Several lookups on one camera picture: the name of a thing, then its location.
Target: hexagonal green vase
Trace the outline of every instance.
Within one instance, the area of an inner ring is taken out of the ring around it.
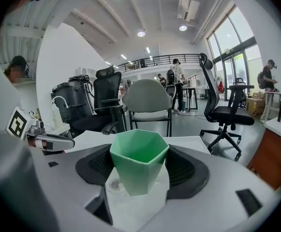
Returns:
[[[156,132],[130,130],[116,135],[110,154],[129,195],[144,195],[150,191],[168,148]]]

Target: round ceiling light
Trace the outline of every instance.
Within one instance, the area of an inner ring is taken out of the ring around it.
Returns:
[[[143,32],[143,31],[139,31],[138,33],[137,33],[137,35],[139,36],[139,37],[144,37],[145,36],[145,32]]]
[[[180,31],[185,31],[187,28],[188,28],[187,26],[182,25],[179,29],[180,29]]]

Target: chair seat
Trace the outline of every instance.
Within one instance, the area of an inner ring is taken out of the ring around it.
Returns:
[[[218,106],[213,110],[211,114],[211,118],[218,122],[225,123],[228,121],[230,113],[231,113],[231,107]],[[232,123],[250,126],[254,124],[254,118],[248,114],[245,108],[239,107],[236,111]]]
[[[159,121],[166,118],[168,118],[168,112],[166,110],[153,113],[135,113],[133,115],[134,120],[143,122]]]
[[[72,127],[80,133],[90,130],[101,132],[102,129],[111,122],[111,115],[92,115],[76,120],[72,123]]]

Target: cardboard box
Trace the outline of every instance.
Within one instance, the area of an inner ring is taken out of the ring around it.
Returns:
[[[261,116],[265,109],[265,93],[254,92],[252,98],[247,98],[246,108],[248,114],[252,116]]]

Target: person wearing cap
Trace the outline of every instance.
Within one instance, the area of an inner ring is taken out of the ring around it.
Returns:
[[[275,90],[275,84],[277,83],[277,81],[275,79],[272,79],[271,76],[271,70],[273,68],[277,68],[277,66],[275,66],[275,62],[270,59],[267,63],[267,65],[263,68],[263,78],[264,78],[264,83],[265,83],[265,92],[269,92],[269,91],[274,91]],[[265,122],[265,117],[266,117],[266,113],[267,113],[267,109],[268,109],[268,94],[266,94],[266,104],[265,104],[265,109],[263,111],[263,114],[260,118],[261,123]]]
[[[11,83],[20,83],[21,77],[25,77],[26,61],[22,56],[15,56],[8,68],[4,70],[5,75]]]
[[[182,102],[183,102],[183,88],[182,88],[182,83],[181,83],[181,78],[185,81],[187,81],[187,78],[185,77],[185,72],[182,69],[182,67],[180,66],[180,62],[177,58],[175,58],[173,60],[173,66],[170,67],[171,70],[174,71],[175,75],[176,75],[176,79],[175,79],[175,85],[176,85],[176,94],[175,97],[173,98],[173,104],[172,104],[172,112],[175,112],[175,103],[176,103],[176,98],[178,95],[178,110],[177,113],[178,114],[184,114],[185,111],[182,110]]]

